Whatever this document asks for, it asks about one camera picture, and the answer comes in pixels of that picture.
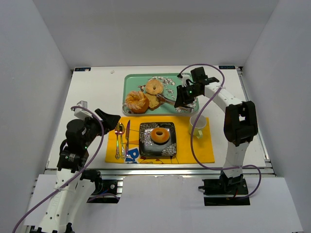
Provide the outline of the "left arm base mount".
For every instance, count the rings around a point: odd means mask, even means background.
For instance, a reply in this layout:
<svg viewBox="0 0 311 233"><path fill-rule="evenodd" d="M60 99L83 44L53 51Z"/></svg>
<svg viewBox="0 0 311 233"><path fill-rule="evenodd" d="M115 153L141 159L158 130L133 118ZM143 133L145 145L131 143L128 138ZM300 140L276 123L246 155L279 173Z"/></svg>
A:
<svg viewBox="0 0 311 233"><path fill-rule="evenodd" d="M118 203L121 197L122 180L102 177L100 171L85 170L80 180L89 180L94 190L88 203Z"/></svg>

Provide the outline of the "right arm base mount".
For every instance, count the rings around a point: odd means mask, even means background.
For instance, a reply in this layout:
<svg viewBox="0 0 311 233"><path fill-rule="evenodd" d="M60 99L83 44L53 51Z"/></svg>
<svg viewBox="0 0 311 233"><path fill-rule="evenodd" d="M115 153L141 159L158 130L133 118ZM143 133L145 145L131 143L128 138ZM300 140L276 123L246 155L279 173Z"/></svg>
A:
<svg viewBox="0 0 311 233"><path fill-rule="evenodd" d="M202 180L198 189L204 194L204 206L249 206L248 187L246 180L225 189L220 179Z"/></svg>

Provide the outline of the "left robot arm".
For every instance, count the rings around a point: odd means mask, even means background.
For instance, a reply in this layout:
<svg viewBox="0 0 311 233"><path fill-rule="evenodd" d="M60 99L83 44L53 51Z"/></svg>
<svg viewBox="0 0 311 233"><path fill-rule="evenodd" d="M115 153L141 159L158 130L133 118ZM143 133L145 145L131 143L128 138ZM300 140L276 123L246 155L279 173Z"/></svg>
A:
<svg viewBox="0 0 311 233"><path fill-rule="evenodd" d="M33 233L71 233L78 214L93 193L103 188L101 173L87 167L94 160L88 147L96 137L103 137L117 126L119 115L85 107L72 107L76 119L66 126L60 146L54 191L44 198L48 208Z"/></svg>

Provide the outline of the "orange glazed bagel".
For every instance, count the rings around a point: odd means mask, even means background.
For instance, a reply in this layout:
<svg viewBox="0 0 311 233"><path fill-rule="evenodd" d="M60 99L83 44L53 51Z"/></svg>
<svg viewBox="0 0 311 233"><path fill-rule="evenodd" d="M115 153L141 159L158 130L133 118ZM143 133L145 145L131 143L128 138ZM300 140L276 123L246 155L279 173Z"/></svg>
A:
<svg viewBox="0 0 311 233"><path fill-rule="evenodd" d="M170 138L170 134L165 128L154 128L150 136L151 139L158 144L166 143Z"/></svg>

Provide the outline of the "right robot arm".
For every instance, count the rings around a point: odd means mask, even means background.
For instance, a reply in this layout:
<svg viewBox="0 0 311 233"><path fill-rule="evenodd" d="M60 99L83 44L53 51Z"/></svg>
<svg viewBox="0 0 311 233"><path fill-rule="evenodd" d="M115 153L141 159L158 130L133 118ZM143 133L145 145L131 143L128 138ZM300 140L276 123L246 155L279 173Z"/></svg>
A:
<svg viewBox="0 0 311 233"><path fill-rule="evenodd" d="M191 72L192 79L177 76L182 80L177 86L174 106L185 107L198 96L205 96L213 101L225 114L224 134L228 141L225 163L220 174L220 186L232 188L242 182L242 166L246 150L258 133L255 104L242 101L224 88L224 81L209 77L203 67Z"/></svg>

